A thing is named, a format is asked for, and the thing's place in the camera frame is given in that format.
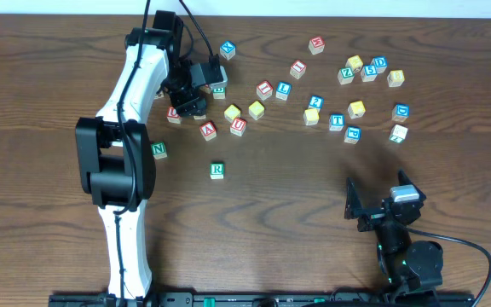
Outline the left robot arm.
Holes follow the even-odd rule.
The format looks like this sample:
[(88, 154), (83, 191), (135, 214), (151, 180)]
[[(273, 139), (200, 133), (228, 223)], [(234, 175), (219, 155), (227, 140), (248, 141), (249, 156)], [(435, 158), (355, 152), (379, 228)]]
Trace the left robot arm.
[(110, 259), (105, 306), (141, 305), (153, 280), (148, 266), (144, 217), (156, 169), (147, 120), (158, 93), (182, 117), (201, 116), (201, 88), (223, 87), (228, 78), (216, 54), (193, 63), (181, 53), (182, 19), (159, 10), (152, 26), (125, 38), (126, 58), (110, 98), (95, 117), (75, 128), (80, 181), (104, 222)]

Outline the green R letter block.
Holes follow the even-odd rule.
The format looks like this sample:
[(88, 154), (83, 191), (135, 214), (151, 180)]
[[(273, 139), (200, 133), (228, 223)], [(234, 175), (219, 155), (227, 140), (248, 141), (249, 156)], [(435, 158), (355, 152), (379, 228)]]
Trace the green R letter block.
[(224, 163), (210, 164), (210, 177), (212, 180), (223, 179), (225, 174)]

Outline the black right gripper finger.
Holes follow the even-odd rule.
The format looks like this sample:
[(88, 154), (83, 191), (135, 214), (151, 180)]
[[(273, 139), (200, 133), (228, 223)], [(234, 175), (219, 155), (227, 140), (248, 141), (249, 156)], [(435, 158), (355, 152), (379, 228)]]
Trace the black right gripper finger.
[(416, 187), (416, 185), (407, 176), (404, 170), (399, 170), (397, 176), (398, 176), (399, 186), (412, 184), (419, 191), (420, 197), (418, 200), (426, 200), (426, 195), (419, 188)]
[(346, 180), (346, 202), (344, 209), (345, 219), (357, 219), (362, 214), (362, 205), (350, 177)]

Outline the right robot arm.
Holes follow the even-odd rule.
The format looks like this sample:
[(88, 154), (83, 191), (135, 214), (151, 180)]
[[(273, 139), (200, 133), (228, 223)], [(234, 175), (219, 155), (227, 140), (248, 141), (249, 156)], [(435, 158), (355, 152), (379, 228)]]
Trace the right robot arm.
[(394, 303), (399, 297), (434, 290), (442, 284), (442, 247), (433, 241), (413, 241), (407, 226), (421, 217), (426, 196), (398, 172), (399, 184), (379, 207), (365, 208), (351, 178), (346, 181), (344, 217), (357, 221), (360, 232), (373, 231), (378, 240), (378, 264), (389, 285), (384, 300)]

